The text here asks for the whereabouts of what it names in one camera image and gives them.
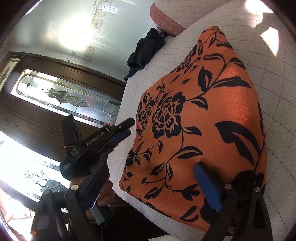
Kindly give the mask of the dark sleeve left forearm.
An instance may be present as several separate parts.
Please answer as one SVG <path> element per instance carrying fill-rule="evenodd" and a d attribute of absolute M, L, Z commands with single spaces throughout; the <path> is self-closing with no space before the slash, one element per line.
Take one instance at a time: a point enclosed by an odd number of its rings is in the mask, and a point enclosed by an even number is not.
<path fill-rule="evenodd" d="M 149 240 L 168 234 L 130 205 L 106 208 L 110 216 L 101 225 L 96 223 L 91 211 L 86 211 L 97 240 Z"/>

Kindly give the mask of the person's left hand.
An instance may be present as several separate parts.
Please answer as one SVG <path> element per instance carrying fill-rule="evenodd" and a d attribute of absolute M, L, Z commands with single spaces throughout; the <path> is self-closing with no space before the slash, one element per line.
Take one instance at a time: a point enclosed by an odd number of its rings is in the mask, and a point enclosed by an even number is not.
<path fill-rule="evenodd" d="M 115 197 L 115 192 L 112 189 L 113 187 L 113 183 L 109 180 L 110 175 L 108 175 L 108 178 L 100 192 L 100 195 L 97 199 L 97 204 L 99 206 L 108 206 L 110 204 L 112 204 L 114 197 Z M 78 185 L 80 184 L 83 180 L 85 179 L 85 177 L 75 177 L 72 178 L 70 181 L 70 186 L 72 185 Z"/>

